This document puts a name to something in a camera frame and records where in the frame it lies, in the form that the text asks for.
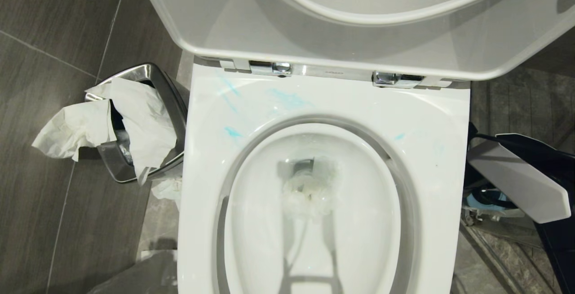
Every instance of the toilet paper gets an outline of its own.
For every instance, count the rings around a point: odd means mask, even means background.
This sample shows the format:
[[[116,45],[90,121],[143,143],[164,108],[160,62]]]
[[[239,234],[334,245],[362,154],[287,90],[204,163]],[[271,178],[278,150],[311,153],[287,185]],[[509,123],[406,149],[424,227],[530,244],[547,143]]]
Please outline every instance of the toilet paper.
[[[109,98],[122,115],[122,122],[130,138],[138,183],[143,184],[151,169],[164,162],[177,137],[164,102],[156,89],[137,81],[114,78],[110,83],[97,85],[87,93]]]
[[[78,161],[80,147],[116,140],[110,110],[107,99],[66,106],[42,128],[32,146],[48,157]]]
[[[162,175],[154,177],[152,180],[152,194],[158,200],[173,200],[179,210],[181,200],[181,176],[183,174],[183,165],[165,171]]]

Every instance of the trash can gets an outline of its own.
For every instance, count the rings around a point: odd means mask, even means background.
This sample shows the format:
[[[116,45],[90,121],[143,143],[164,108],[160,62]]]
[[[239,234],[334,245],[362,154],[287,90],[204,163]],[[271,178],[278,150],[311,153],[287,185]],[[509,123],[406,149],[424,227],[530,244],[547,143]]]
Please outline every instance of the trash can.
[[[153,169],[148,178],[155,178],[173,169],[183,162],[184,140],[186,136],[187,106],[190,92],[177,81],[172,81],[168,75],[158,66],[152,63],[138,65],[125,71],[121,71],[102,81],[98,85],[108,84],[115,78],[138,81],[149,85],[158,91],[160,99],[164,102],[170,120],[177,136],[175,147],[168,153],[162,165]],[[86,93],[86,102],[100,101],[103,98]],[[97,146],[98,152],[103,159],[107,170],[118,183],[136,181],[132,157],[129,151],[129,136],[122,123],[122,116],[114,108],[111,101],[111,123],[117,137],[115,142],[103,143]]]

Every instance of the white plastic object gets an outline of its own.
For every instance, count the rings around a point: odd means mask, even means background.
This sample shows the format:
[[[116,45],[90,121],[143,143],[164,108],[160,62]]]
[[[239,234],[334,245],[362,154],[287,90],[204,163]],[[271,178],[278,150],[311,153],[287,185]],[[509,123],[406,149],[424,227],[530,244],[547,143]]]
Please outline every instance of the white plastic object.
[[[151,1],[175,42],[199,56],[323,66],[339,76],[363,69],[491,79],[575,25],[575,0],[479,0],[383,27],[318,19],[293,0]],[[408,14],[386,16],[408,22]]]
[[[273,139],[269,134],[274,129],[303,125],[301,120],[336,125],[364,142],[368,140],[369,147],[390,171],[401,214],[400,249],[390,293],[449,292],[464,179],[468,83],[454,83],[458,85],[456,89],[404,91],[378,89],[367,81],[299,75],[278,79],[197,64],[191,82],[178,235],[179,292],[214,294],[225,292],[219,286],[228,286],[230,293],[240,294],[242,281],[260,282],[261,288],[279,286],[277,278],[255,280],[252,277],[257,274],[239,273],[237,266],[240,265],[231,260],[236,257],[236,241],[226,239],[231,232],[221,236],[222,229],[234,225],[228,220],[232,215],[226,214],[225,219],[221,217],[224,210],[229,213],[238,209],[233,216],[241,218],[238,205],[242,204],[246,224],[255,226],[254,219],[269,217],[259,232],[281,225],[282,221],[277,219],[279,212],[272,210],[279,206],[281,188],[275,188],[275,199],[267,200],[247,195],[245,200],[240,200],[238,194],[229,194],[230,189],[234,189],[232,184],[239,182],[236,178],[240,167],[247,169],[245,158],[256,145],[263,140],[271,142]],[[345,97],[334,102],[334,95]],[[261,153],[254,153],[253,158],[257,159],[259,155]],[[282,152],[279,157],[286,159],[285,155]],[[309,159],[310,156],[303,153],[292,158]],[[343,155],[329,158],[337,159],[338,165],[348,165]],[[253,179],[234,187],[241,185],[244,192],[253,192],[257,187],[271,185],[267,181],[275,176],[275,167],[273,170],[268,166],[253,167],[257,170]],[[261,175],[261,184],[257,183],[258,175]],[[384,187],[389,190],[389,183]],[[374,196],[374,200],[379,199],[380,196]],[[356,203],[358,208],[363,204],[363,201]],[[272,210],[276,215],[264,214],[262,210]],[[361,218],[358,223],[363,224],[364,220]],[[252,229],[246,230],[253,235]],[[253,270],[257,264],[267,261],[266,270],[275,273],[281,270],[281,261],[275,257],[283,243],[275,240],[271,237],[253,239],[249,245],[256,245],[261,250],[258,258],[242,260],[247,267],[241,266]],[[368,237],[358,235],[355,241],[349,250],[369,251],[372,246]],[[218,244],[221,246],[222,243],[225,245],[224,262],[217,251]],[[237,243],[238,249],[246,248],[239,241]],[[269,253],[269,259],[264,258],[266,253]],[[344,265],[347,266],[345,261],[341,261],[340,266]],[[354,275],[368,275],[374,270],[361,263],[354,268],[347,269],[348,273],[341,270],[339,276],[344,288],[349,282],[357,281]]]
[[[486,140],[470,149],[468,161],[535,222],[571,216],[567,191],[499,143]]]

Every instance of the toilet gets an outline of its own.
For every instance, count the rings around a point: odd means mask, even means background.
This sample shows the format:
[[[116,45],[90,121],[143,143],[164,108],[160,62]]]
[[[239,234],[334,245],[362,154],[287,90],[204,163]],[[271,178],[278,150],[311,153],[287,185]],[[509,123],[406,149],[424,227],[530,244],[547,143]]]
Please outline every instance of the toilet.
[[[450,290],[470,83],[575,0],[151,0],[196,55],[181,294]]]

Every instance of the bathroom floor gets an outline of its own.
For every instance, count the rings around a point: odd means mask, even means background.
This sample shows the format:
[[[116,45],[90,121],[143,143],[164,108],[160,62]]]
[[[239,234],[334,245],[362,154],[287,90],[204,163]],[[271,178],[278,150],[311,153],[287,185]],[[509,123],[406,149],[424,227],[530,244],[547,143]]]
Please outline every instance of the bathroom floor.
[[[175,77],[180,55],[149,0],[0,0],[0,293],[86,293],[134,264],[150,186],[31,143],[98,81],[145,61]]]

